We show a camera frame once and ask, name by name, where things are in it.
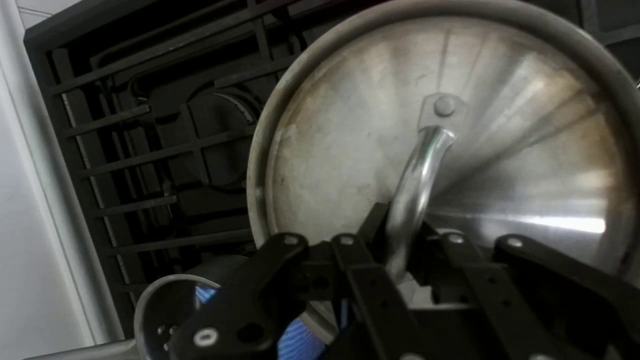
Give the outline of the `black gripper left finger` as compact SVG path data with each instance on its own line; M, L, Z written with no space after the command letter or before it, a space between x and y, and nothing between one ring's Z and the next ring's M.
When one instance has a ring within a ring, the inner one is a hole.
M178 326L170 360L275 360L284 330L332 293L332 247L276 235Z

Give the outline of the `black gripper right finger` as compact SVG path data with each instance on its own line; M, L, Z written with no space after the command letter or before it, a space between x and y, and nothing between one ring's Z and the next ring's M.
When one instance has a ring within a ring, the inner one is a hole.
M640 293L526 237L427 235L428 360L640 360Z

